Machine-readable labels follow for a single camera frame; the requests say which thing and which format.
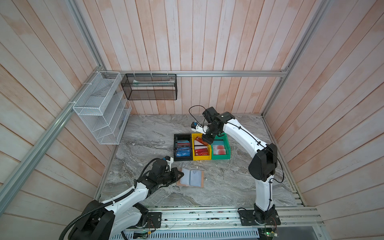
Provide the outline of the red credit card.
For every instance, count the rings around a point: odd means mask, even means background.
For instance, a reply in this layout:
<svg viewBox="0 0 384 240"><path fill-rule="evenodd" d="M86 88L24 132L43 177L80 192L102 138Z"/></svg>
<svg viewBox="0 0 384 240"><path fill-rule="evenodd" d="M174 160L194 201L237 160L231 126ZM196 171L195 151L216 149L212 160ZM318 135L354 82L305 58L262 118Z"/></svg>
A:
<svg viewBox="0 0 384 240"><path fill-rule="evenodd" d="M194 143L196 146L208 146L209 144L206 143L201 137L197 136L194 140Z"/></svg>

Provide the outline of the tan leather card holder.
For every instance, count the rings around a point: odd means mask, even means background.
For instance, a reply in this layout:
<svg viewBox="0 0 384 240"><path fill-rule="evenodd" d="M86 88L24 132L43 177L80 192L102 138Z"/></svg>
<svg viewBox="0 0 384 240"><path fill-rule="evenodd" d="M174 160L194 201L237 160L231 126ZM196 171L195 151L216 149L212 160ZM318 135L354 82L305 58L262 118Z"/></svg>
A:
<svg viewBox="0 0 384 240"><path fill-rule="evenodd" d="M178 180L177 186L194 188L204 187L204 171L189 170L186 168L182 168L181 170L184 176Z"/></svg>

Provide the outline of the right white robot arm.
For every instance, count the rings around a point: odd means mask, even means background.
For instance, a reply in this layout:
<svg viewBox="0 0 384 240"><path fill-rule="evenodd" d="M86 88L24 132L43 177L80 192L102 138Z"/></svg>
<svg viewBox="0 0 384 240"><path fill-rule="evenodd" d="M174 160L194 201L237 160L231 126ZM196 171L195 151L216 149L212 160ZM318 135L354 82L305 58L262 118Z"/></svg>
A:
<svg viewBox="0 0 384 240"><path fill-rule="evenodd" d="M212 144L217 136L226 134L236 140L250 155L252 161L248 169L256 181L256 209L269 211L274 205L272 180L278 166L277 147L261 141L228 112L219 114L210 107L203 112L203 116L208 123L201 131L204 142Z"/></svg>

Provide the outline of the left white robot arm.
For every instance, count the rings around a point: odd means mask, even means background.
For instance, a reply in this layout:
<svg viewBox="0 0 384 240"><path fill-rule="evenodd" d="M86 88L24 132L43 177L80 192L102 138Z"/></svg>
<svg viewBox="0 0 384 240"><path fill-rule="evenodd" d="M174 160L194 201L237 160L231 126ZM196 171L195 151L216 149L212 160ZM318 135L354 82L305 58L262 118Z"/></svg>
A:
<svg viewBox="0 0 384 240"><path fill-rule="evenodd" d="M157 219L152 220L149 210L141 204L161 188L179 181L184 173L172 167L174 159L166 156L152 159L134 185L121 194L99 202L91 201L82 214L72 220L63 230L60 239L69 240L108 240L124 234L127 228L156 229Z"/></svg>

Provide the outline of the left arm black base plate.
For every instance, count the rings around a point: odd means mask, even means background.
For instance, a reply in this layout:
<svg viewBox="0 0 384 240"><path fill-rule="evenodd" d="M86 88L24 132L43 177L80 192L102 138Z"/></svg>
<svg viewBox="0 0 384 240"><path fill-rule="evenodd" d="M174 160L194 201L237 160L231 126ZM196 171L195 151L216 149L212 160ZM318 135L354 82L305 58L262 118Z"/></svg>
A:
<svg viewBox="0 0 384 240"><path fill-rule="evenodd" d="M136 224L135 226L128 227L127 230L159 229L161 227L161 223L161 212L149 212L139 220L138 224Z"/></svg>

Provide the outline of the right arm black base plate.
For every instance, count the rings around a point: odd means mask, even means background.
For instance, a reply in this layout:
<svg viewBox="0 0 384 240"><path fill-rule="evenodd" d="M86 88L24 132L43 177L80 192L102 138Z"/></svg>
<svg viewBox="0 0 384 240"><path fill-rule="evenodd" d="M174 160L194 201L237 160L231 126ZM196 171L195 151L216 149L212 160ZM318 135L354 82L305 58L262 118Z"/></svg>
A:
<svg viewBox="0 0 384 240"><path fill-rule="evenodd" d="M242 226L278 226L281 225L280 217L276 209L271 208L267 212L260 210L246 210L244 208L238 209Z"/></svg>

